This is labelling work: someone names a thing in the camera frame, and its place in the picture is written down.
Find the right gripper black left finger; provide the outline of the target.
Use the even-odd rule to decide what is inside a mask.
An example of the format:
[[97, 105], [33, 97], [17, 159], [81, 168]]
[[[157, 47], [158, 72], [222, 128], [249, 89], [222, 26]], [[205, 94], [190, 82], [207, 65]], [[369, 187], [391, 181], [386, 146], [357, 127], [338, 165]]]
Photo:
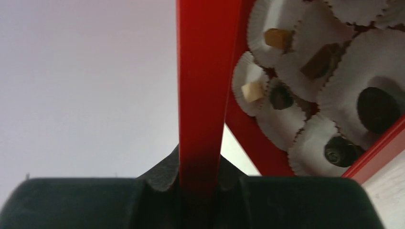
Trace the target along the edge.
[[3, 229], [177, 229], [179, 150], [137, 178], [31, 178], [0, 211]]

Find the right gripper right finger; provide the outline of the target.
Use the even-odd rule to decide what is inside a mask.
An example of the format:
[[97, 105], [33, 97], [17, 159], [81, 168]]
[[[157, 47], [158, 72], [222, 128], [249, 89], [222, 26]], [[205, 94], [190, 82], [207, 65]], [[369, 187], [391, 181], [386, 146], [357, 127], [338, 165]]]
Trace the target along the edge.
[[217, 229], [382, 229], [365, 190], [340, 177], [248, 176], [224, 157]]

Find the red box lid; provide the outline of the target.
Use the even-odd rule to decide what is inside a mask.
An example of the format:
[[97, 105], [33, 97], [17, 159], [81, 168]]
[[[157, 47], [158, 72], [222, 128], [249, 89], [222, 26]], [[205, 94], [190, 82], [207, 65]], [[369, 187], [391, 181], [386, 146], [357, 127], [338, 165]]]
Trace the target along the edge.
[[238, 0], [176, 2], [184, 229], [212, 226], [240, 7]]

